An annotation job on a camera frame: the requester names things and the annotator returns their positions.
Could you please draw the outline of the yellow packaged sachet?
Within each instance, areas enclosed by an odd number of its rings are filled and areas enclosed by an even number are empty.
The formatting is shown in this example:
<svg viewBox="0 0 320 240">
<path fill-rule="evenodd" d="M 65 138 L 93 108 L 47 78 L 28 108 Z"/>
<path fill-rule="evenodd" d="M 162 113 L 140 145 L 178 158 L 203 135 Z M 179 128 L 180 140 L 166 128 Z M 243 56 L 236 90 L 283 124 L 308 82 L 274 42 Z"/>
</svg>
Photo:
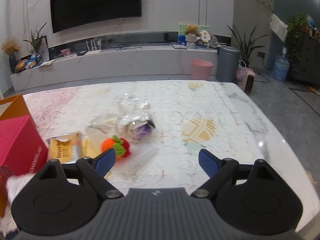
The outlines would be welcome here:
<svg viewBox="0 0 320 240">
<path fill-rule="evenodd" d="M 48 160 L 59 159 L 62 164 L 71 164 L 83 157 L 80 131 L 51 137 L 47 142 L 49 144 Z"/>
</svg>

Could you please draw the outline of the orange crochet fruit toy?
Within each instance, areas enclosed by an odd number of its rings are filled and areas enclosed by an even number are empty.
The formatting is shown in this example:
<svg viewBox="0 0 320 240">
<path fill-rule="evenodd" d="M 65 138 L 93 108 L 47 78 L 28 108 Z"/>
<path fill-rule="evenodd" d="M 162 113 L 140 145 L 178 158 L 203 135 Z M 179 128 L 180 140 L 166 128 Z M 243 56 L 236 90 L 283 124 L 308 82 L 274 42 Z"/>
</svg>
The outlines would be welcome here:
<svg viewBox="0 0 320 240">
<path fill-rule="evenodd" d="M 110 148 L 114 149 L 116 153 L 116 160 L 127 158 L 131 154 L 129 142 L 124 138 L 117 137 L 116 135 L 105 139 L 100 148 L 102 152 Z"/>
</svg>

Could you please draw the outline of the clear plastic bundle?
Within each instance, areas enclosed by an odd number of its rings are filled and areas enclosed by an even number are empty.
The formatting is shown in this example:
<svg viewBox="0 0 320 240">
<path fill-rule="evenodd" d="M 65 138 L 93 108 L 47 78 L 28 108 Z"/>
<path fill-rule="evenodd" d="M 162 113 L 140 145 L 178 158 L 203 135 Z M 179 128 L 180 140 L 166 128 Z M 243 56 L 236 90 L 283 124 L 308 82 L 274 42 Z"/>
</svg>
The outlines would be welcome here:
<svg viewBox="0 0 320 240">
<path fill-rule="evenodd" d="M 116 113 L 95 117 L 85 128 L 87 137 L 95 144 L 116 136 L 137 144 L 148 139 L 156 128 L 148 100 L 135 93 L 124 93 L 114 100 Z"/>
</svg>

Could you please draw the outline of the red lidded candy container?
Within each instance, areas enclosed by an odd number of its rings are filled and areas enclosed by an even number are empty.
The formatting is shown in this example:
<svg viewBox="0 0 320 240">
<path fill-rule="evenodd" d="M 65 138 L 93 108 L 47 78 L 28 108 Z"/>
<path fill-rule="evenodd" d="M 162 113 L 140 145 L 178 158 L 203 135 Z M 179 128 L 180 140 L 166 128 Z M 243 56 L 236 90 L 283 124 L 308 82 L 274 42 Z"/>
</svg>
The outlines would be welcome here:
<svg viewBox="0 0 320 240">
<path fill-rule="evenodd" d="M 18 128 L 12 141 L 7 162 L 13 174 L 36 173 L 47 162 L 48 148 L 40 137 L 31 117 Z"/>
</svg>

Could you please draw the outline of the orange cardboard box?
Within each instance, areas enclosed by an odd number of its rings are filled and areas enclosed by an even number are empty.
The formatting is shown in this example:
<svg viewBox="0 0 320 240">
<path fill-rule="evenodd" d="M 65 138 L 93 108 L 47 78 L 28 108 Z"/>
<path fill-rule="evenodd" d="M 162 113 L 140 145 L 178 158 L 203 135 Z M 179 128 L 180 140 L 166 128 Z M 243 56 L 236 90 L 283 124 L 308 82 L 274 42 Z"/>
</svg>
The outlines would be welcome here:
<svg viewBox="0 0 320 240">
<path fill-rule="evenodd" d="M 27 117 L 30 117 L 30 112 L 21 94 L 1 99 L 1 218 L 8 201 L 5 184 L 13 174 L 7 162 L 8 154 L 18 128 Z"/>
</svg>

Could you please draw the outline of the pink small heater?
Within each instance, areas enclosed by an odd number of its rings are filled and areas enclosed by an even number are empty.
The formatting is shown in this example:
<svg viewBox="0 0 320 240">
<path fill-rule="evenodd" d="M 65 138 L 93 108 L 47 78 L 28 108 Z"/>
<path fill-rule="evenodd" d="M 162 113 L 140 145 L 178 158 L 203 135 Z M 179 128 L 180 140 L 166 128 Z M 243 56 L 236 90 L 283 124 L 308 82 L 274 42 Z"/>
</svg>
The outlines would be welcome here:
<svg viewBox="0 0 320 240">
<path fill-rule="evenodd" d="M 248 68 L 243 60 L 239 60 L 236 79 L 240 81 L 242 90 L 247 94 L 251 94 L 255 82 L 255 72 Z"/>
</svg>

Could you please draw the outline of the blue water jug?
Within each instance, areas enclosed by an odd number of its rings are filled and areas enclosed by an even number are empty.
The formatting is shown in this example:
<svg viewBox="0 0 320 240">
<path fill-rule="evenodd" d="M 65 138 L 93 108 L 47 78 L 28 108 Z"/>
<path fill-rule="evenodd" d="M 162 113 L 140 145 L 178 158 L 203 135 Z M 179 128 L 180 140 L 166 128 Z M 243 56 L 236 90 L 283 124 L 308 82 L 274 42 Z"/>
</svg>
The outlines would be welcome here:
<svg viewBox="0 0 320 240">
<path fill-rule="evenodd" d="M 274 62 L 274 67 L 272 70 L 272 78 L 279 81 L 284 82 L 286 80 L 287 73 L 289 71 L 290 64 L 286 57 L 286 54 L 282 53 L 277 56 Z"/>
</svg>

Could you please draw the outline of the pink waste bin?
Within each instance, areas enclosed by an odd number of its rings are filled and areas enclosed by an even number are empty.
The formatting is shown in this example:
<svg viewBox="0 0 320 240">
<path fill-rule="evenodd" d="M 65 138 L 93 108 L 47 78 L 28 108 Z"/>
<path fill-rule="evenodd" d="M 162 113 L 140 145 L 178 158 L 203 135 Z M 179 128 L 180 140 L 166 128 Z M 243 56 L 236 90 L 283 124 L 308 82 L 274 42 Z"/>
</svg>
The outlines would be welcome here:
<svg viewBox="0 0 320 240">
<path fill-rule="evenodd" d="M 191 77 L 193 80 L 209 80 L 213 64 L 209 61 L 194 59 L 190 62 Z"/>
</svg>

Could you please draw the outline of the dark cabinet with plants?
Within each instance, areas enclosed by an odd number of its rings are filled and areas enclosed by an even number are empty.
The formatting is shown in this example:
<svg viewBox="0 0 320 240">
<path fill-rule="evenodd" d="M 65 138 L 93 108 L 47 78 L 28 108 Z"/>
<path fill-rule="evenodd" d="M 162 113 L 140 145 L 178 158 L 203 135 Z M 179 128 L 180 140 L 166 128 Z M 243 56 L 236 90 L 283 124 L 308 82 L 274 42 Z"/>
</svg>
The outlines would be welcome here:
<svg viewBox="0 0 320 240">
<path fill-rule="evenodd" d="M 313 31 L 307 17 L 295 14 L 287 26 L 287 80 L 319 87 L 319 31 Z"/>
</svg>

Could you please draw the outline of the grey lidded trash can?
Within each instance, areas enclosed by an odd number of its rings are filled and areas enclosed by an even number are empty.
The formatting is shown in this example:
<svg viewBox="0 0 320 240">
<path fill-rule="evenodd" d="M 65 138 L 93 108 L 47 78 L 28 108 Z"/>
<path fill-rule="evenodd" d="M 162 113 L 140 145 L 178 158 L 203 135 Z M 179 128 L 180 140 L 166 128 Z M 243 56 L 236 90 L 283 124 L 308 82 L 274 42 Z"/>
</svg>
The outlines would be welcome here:
<svg viewBox="0 0 320 240">
<path fill-rule="evenodd" d="M 218 65 L 216 79 L 220 82 L 234 82 L 236 80 L 236 71 L 240 50 L 234 47 L 221 46 L 218 51 Z"/>
</svg>

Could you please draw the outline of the white marble tv console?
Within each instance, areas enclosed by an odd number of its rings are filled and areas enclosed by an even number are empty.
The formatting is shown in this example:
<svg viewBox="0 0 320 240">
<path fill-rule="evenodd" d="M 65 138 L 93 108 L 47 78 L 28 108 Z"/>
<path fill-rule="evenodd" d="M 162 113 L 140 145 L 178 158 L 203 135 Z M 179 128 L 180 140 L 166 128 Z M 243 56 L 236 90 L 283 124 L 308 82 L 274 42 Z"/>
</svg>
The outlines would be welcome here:
<svg viewBox="0 0 320 240">
<path fill-rule="evenodd" d="M 107 49 L 98 54 L 63 57 L 48 66 L 12 74 L 15 91 L 72 81 L 142 75 L 189 75 L 192 60 L 218 63 L 216 50 L 175 49 L 169 46 Z"/>
</svg>

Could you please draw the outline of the potted floor plant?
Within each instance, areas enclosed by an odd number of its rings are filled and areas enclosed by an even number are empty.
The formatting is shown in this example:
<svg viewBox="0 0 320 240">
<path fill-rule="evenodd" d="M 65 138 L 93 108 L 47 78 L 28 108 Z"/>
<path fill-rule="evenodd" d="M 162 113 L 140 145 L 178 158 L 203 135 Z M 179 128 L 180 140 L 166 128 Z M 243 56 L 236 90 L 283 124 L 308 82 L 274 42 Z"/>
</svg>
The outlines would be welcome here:
<svg viewBox="0 0 320 240">
<path fill-rule="evenodd" d="M 253 51 L 265 47 L 264 45 L 256 45 L 256 42 L 268 36 L 268 34 L 264 34 L 258 37 L 253 37 L 256 28 L 257 27 L 255 26 L 250 35 L 247 37 L 245 33 L 241 35 L 235 26 L 232 28 L 228 26 L 228 29 L 232 33 L 232 38 L 235 39 L 234 42 L 231 42 L 231 47 L 234 47 L 240 51 L 240 60 L 244 61 L 246 67 L 249 66 L 250 57 Z"/>
</svg>

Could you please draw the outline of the white wifi router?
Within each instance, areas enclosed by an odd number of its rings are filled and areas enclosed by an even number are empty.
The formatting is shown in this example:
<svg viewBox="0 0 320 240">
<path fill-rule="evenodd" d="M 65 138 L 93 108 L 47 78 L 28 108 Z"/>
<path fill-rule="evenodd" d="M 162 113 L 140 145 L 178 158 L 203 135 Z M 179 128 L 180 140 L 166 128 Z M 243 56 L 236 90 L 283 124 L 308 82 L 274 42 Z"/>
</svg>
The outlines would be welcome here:
<svg viewBox="0 0 320 240">
<path fill-rule="evenodd" d="M 95 55 L 101 53 L 101 39 L 86 40 L 87 52 L 85 55 Z"/>
</svg>

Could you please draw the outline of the dried flowers in dark vase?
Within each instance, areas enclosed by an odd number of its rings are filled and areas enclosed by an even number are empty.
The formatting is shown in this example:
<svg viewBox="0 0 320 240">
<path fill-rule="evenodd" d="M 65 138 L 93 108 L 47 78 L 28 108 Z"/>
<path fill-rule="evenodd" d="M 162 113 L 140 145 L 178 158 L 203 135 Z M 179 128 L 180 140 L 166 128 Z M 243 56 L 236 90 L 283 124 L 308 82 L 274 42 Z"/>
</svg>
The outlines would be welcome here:
<svg viewBox="0 0 320 240">
<path fill-rule="evenodd" d="M 3 53 L 9 57 L 9 66 L 12 73 L 15 73 L 15 67 L 17 65 L 17 59 L 15 53 L 18 52 L 17 42 L 14 38 L 5 40 L 1 45 Z"/>
</svg>

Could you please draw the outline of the green plant in glass vase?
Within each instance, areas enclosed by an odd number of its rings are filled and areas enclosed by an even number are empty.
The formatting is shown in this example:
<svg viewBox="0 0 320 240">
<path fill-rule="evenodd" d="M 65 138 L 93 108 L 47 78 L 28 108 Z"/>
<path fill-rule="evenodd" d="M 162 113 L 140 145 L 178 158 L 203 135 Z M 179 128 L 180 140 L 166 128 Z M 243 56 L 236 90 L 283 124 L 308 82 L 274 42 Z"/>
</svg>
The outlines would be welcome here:
<svg viewBox="0 0 320 240">
<path fill-rule="evenodd" d="M 47 23 L 45 23 L 39 30 L 36 28 L 34 31 L 30 32 L 30 39 L 29 40 L 24 40 L 25 42 L 28 42 L 34 51 L 34 56 L 35 56 L 35 62 L 36 65 L 39 66 L 42 62 L 42 56 L 40 54 L 40 47 L 42 44 L 42 39 L 44 37 L 43 34 L 41 34 L 42 29 L 46 26 Z"/>
</svg>

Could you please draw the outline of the hanging white cloth bag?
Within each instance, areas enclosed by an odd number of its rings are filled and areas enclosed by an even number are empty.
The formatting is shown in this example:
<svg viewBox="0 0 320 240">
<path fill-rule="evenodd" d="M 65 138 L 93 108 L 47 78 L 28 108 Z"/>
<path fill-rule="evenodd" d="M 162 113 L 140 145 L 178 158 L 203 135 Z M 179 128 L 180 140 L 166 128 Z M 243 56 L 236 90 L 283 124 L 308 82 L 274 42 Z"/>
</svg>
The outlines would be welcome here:
<svg viewBox="0 0 320 240">
<path fill-rule="evenodd" d="M 279 37 L 282 42 L 285 42 L 287 36 L 287 25 L 275 14 L 273 14 L 270 18 L 270 29 Z"/>
</svg>

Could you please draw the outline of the small teddy bear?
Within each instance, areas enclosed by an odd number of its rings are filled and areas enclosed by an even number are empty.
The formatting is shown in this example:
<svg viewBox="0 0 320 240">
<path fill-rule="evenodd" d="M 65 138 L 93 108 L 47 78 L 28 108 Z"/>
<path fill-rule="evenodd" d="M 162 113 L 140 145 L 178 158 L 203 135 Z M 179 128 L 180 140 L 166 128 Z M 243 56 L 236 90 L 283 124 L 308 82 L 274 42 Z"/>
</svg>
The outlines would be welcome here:
<svg viewBox="0 0 320 240">
<path fill-rule="evenodd" d="M 186 26 L 184 33 L 186 47 L 194 49 L 200 36 L 198 26 L 194 24 L 189 24 Z"/>
</svg>

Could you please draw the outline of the wall-mounted black television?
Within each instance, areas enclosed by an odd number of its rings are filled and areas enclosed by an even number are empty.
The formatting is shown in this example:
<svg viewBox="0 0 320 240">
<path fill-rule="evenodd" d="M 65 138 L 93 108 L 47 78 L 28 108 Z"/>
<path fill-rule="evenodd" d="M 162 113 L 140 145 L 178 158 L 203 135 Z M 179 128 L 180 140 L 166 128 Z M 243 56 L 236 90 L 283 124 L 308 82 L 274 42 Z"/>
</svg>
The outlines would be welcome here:
<svg viewBox="0 0 320 240">
<path fill-rule="evenodd" d="M 54 33 L 94 22 L 140 17 L 142 0 L 50 0 Z"/>
</svg>

